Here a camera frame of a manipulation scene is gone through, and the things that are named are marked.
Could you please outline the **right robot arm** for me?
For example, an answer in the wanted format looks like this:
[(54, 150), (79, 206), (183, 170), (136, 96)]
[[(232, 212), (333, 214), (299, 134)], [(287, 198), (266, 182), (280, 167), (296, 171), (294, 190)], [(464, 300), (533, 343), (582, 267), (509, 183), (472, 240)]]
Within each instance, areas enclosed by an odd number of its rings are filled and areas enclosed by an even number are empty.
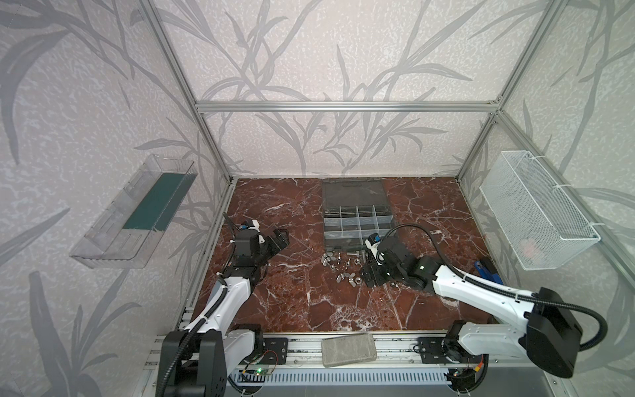
[(394, 282), (468, 304), (494, 317), (492, 324), (457, 320), (441, 343), (450, 362), (503, 356), (527, 358), (539, 369), (571, 378), (579, 352), (599, 345), (609, 330), (592, 309), (569, 304), (557, 292), (514, 289), (457, 269), (443, 257), (416, 257), (395, 236), (364, 241), (362, 278), (370, 288)]

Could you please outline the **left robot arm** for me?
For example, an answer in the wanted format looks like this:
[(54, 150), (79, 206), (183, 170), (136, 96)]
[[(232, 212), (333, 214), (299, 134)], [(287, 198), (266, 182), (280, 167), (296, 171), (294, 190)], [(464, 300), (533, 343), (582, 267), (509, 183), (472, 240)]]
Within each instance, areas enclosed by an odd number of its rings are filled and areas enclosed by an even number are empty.
[(156, 396), (223, 396), (228, 375), (246, 358), (262, 354), (258, 326), (232, 328), (269, 261), (289, 246), (289, 232), (263, 235), (256, 225), (235, 233), (228, 264), (208, 302), (185, 329), (170, 332), (160, 350)]

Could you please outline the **clear compartment organizer box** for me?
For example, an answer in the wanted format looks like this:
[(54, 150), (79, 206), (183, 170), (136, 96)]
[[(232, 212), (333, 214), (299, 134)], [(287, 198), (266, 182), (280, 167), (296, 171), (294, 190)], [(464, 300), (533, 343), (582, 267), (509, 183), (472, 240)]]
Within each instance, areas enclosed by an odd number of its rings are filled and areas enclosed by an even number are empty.
[(323, 180), (322, 219), (327, 251), (360, 251), (370, 235), (384, 236), (396, 225), (383, 180), (377, 178)]

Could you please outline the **blue stapler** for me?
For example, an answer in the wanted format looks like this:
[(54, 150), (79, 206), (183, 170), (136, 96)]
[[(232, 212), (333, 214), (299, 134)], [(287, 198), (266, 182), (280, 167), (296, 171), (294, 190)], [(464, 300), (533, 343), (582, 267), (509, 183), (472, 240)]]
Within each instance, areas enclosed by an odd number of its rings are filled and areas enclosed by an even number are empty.
[(496, 269), (494, 262), (489, 257), (484, 257), (475, 262), (475, 268), (477, 269), (481, 278), (488, 281), (492, 281), (496, 284), (502, 285), (502, 281), (498, 270)]

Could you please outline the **grey stone block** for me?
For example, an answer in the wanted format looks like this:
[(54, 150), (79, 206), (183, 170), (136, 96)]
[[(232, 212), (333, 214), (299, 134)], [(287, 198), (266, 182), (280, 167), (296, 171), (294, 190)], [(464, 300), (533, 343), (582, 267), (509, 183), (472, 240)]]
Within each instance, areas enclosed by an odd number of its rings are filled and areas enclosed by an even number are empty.
[(357, 333), (322, 340), (324, 367), (373, 362), (378, 358), (375, 339), (370, 333)]

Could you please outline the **green mat on shelf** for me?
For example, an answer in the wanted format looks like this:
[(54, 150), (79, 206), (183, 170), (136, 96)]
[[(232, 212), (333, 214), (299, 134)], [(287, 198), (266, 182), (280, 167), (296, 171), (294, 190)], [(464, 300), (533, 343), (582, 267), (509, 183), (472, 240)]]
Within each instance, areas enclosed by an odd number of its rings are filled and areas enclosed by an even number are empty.
[(124, 230), (165, 232), (197, 175), (164, 173), (132, 215)]

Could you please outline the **pink object in basket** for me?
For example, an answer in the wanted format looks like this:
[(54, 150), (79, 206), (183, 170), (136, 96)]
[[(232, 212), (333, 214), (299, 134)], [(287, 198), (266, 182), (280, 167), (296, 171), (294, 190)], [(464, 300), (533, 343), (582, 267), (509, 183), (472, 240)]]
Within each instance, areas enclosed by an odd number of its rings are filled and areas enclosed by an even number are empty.
[(522, 254), (534, 264), (539, 264), (544, 259), (544, 253), (533, 238), (522, 239), (519, 243)]

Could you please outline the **white ventilation grille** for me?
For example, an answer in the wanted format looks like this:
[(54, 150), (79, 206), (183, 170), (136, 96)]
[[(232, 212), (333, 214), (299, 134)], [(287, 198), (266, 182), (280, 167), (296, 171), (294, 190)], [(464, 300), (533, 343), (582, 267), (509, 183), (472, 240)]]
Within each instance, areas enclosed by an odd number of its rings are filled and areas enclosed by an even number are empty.
[(449, 385), (446, 370), (419, 369), (287, 369), (271, 375), (234, 371), (231, 378), (238, 384), (255, 386), (331, 386), (331, 385)]

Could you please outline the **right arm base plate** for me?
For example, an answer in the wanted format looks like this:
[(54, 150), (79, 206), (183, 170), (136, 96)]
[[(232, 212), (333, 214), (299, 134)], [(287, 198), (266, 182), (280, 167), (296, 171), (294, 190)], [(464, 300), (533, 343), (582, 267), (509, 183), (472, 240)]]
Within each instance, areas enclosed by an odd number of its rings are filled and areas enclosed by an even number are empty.
[(445, 337), (419, 337), (413, 350), (420, 356), (423, 364), (457, 363), (448, 356), (444, 339)]

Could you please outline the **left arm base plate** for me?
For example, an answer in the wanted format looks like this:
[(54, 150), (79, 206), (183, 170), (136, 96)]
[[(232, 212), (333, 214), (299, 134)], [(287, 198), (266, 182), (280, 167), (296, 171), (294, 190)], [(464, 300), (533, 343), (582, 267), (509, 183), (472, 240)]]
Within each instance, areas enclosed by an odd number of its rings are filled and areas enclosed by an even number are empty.
[(289, 339), (287, 337), (265, 337), (262, 347), (256, 351), (257, 365), (284, 365), (289, 353)]

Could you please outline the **clear acrylic wall shelf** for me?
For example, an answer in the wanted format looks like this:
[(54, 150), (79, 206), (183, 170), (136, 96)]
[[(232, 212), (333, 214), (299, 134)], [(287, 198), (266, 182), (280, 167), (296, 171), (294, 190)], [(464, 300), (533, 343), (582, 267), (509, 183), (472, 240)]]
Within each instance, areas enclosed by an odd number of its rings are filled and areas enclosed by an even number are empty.
[(142, 269), (198, 176), (195, 162), (149, 155), (69, 256), (90, 269)]

